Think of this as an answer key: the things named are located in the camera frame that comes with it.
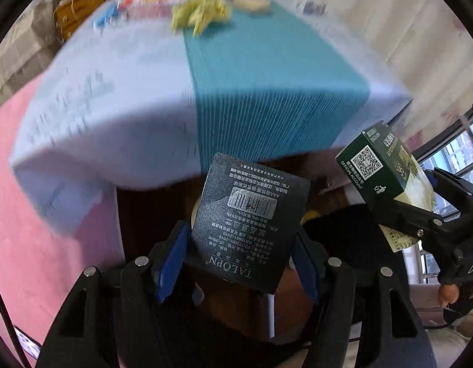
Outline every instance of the tablecloth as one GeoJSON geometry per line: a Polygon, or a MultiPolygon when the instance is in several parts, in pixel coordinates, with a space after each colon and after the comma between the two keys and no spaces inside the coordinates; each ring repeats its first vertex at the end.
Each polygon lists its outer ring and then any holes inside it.
{"type": "Polygon", "coordinates": [[[207,170],[215,152],[272,159],[345,146],[409,93],[333,18],[272,0],[199,38],[169,20],[93,22],[42,79],[10,164],[39,215],[73,233],[114,186],[149,189],[207,170]]]}

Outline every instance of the black product tag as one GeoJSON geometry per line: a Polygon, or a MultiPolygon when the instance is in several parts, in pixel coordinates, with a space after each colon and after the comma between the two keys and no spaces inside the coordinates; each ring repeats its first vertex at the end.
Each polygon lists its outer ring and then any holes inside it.
{"type": "Polygon", "coordinates": [[[291,254],[310,182],[216,153],[186,262],[273,294],[291,254]]]}

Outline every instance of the product box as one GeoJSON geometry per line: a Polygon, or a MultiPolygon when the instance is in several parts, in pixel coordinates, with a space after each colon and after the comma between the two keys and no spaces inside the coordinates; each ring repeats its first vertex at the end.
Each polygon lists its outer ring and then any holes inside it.
{"type": "Polygon", "coordinates": [[[216,153],[186,263],[273,294],[291,255],[310,182],[216,153]]]}
{"type": "MultiPolygon", "coordinates": [[[[378,196],[432,211],[434,191],[424,171],[383,121],[363,131],[335,158],[367,204],[378,196]]],[[[380,226],[394,252],[418,239],[380,226]]]]}

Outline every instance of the striped teal fabric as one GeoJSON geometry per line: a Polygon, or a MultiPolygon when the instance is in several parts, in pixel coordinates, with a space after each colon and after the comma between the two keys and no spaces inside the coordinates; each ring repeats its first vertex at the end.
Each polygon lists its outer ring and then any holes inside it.
{"type": "Polygon", "coordinates": [[[367,82],[300,19],[233,12],[185,33],[200,165],[216,152],[262,161],[329,147],[369,97],[367,82]]]}

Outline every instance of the curtain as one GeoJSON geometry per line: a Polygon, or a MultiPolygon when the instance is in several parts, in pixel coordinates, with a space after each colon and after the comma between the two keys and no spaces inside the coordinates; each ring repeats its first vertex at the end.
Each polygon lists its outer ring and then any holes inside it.
{"type": "Polygon", "coordinates": [[[413,93],[392,124],[410,150],[473,103],[473,41],[443,0],[315,0],[382,54],[413,93]]]}

